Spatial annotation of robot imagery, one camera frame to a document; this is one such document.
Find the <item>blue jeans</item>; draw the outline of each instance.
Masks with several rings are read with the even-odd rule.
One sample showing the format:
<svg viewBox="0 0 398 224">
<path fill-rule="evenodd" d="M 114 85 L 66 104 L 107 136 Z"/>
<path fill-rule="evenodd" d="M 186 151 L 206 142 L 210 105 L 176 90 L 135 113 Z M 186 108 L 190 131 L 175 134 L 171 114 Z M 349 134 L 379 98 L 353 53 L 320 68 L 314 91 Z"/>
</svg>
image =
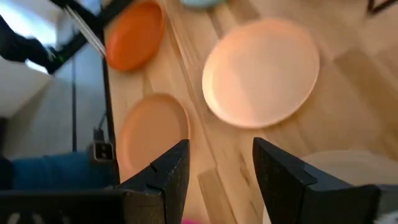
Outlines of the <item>blue jeans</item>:
<svg viewBox="0 0 398 224">
<path fill-rule="evenodd" d="M 11 161 L 13 190 L 89 190 L 113 184 L 113 166 L 92 164 L 87 152 Z"/>
</svg>

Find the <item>wooden table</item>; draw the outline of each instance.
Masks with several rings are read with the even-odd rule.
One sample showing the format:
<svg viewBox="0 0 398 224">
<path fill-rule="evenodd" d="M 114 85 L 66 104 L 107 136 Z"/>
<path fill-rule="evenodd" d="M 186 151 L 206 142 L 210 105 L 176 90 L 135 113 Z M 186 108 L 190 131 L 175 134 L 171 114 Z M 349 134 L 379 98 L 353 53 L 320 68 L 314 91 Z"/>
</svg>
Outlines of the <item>wooden table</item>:
<svg viewBox="0 0 398 224">
<path fill-rule="evenodd" d="M 185 218 L 261 223 L 264 203 L 252 163 L 254 136 L 296 156 L 363 149 L 398 159 L 398 29 L 393 28 L 398 7 L 367 18 L 365 0 L 230 0 L 209 11 L 191 11 L 178 0 L 159 2 L 168 15 L 160 51 L 134 74 L 109 68 L 111 102 L 116 136 L 127 112 L 145 96 L 169 93 L 186 108 L 192 169 Z M 203 99 L 203 65 L 229 30 L 275 16 L 302 24 L 317 40 L 322 57 L 318 83 L 284 122 L 255 130 L 232 127 L 216 118 Z"/>
</svg>

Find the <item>light blue bowl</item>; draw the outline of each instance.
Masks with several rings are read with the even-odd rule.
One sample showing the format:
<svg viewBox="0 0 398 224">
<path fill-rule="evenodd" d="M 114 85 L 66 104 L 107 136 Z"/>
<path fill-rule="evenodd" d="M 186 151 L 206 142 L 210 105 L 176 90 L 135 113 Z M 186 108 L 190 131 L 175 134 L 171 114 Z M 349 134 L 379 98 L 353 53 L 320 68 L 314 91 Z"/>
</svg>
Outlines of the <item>light blue bowl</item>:
<svg viewBox="0 0 398 224">
<path fill-rule="evenodd" d="M 218 5 L 222 2 L 224 2 L 224 0 L 181 0 L 181 3 L 186 5 L 187 7 L 197 9 L 206 9 Z"/>
</svg>

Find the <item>floor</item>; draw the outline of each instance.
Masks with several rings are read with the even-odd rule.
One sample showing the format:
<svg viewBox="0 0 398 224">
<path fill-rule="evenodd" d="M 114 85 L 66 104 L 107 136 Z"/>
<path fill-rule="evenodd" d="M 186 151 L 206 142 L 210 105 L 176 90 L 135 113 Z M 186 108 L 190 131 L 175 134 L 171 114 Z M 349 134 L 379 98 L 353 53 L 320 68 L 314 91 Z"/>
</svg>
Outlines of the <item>floor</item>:
<svg viewBox="0 0 398 224">
<path fill-rule="evenodd" d="M 99 10 L 98 2 L 88 6 Z M 57 40 L 67 41 L 73 32 L 68 17 L 60 18 Z M 72 152 L 72 90 L 76 90 L 76 149 L 93 140 L 105 112 L 102 59 L 84 46 L 56 74 L 50 85 L 15 114 L 7 124 L 2 153 L 8 158 L 34 157 Z"/>
<path fill-rule="evenodd" d="M 398 160 L 398 4 L 369 17 L 367 0 L 229 0 L 208 11 L 187 9 L 178 0 L 158 2 L 167 23 L 156 58 L 134 74 L 109 68 L 113 116 L 117 135 L 131 108 L 153 93 L 171 94 L 185 107 L 192 128 L 185 218 L 262 222 L 253 137 L 299 157 L 363 149 Z M 268 128 L 235 128 L 208 109 L 203 65 L 231 29 L 268 17 L 290 19 L 311 32 L 322 58 L 319 79 L 289 119 Z"/>
</svg>

